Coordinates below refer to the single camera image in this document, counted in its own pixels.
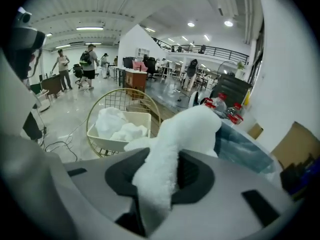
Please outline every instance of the black slot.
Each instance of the black slot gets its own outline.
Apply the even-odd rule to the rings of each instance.
[[[79,174],[83,174],[86,171],[87,170],[85,168],[77,168],[77,169],[69,170],[67,173],[69,174],[70,177],[72,177],[72,176],[76,176]]]
[[[249,190],[241,194],[264,227],[279,217],[279,213],[257,190]]]

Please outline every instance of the black chair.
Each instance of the black chair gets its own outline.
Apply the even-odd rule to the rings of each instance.
[[[154,74],[158,73],[158,71],[156,71],[156,63],[157,62],[154,57],[149,57],[144,62],[144,65],[148,68],[146,71],[148,73],[148,77],[146,78],[147,80],[148,79],[154,79],[155,81],[158,80],[154,77]]]
[[[75,84],[77,82],[80,82],[83,73],[82,73],[82,67],[79,64],[74,64],[73,65],[73,74],[77,78],[77,80],[75,81]]]

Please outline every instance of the man with backpack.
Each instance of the man with backpack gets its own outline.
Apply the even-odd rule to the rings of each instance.
[[[95,47],[96,46],[90,43],[87,50],[82,53],[80,57],[80,65],[82,66],[83,75],[80,82],[78,82],[78,85],[83,87],[82,83],[87,79],[89,90],[94,88],[92,86],[92,79],[95,79],[95,63],[96,66],[99,67],[97,54],[93,51]]]

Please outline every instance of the white ceiling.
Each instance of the white ceiling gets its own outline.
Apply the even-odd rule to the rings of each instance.
[[[215,0],[28,0],[23,7],[32,13],[32,27],[52,33],[44,48],[53,50],[72,42],[115,45],[120,35],[136,24],[154,28],[158,37],[186,32],[210,34],[210,30],[217,35],[243,36],[243,15],[236,19],[232,32],[225,31],[220,27],[221,21],[230,15],[221,18],[215,3]],[[188,28],[188,21],[194,21],[196,27]],[[76,30],[76,27],[96,26],[104,29]]]
[[[149,32],[152,37],[156,37],[169,45],[177,45],[177,43],[188,45],[190,42],[194,42],[197,45],[205,44],[247,54],[250,47],[246,47],[244,44],[250,44],[252,35],[257,31],[259,32],[259,26],[261,27],[263,20],[263,16],[255,15],[255,13],[262,15],[260,0],[250,0],[252,4],[250,31],[248,29],[250,23],[249,0],[247,0],[248,21],[246,21],[245,0],[232,0],[235,9],[232,9],[232,7],[230,9],[227,1],[230,0],[184,0],[162,8],[143,20],[141,24],[156,31]],[[227,20],[233,22],[232,27],[225,26],[224,22]],[[260,24],[257,24],[258,29],[253,30],[255,20],[260,21]],[[193,22],[195,26],[189,27],[188,22]],[[204,34],[209,37],[210,41],[204,38]],[[221,47],[217,44],[221,43],[221,39],[226,40],[227,43],[232,43],[236,46],[236,49],[232,49],[230,45],[229,47]]]

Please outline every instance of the office chair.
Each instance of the office chair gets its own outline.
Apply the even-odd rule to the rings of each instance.
[[[156,60],[154,57],[149,57],[147,58],[147,60],[144,62],[144,65],[148,68],[147,69],[147,73],[148,73],[148,77],[146,78],[148,79],[154,79],[155,81],[157,81],[158,79],[156,79],[154,77],[155,73],[158,73],[158,71],[156,71]]]

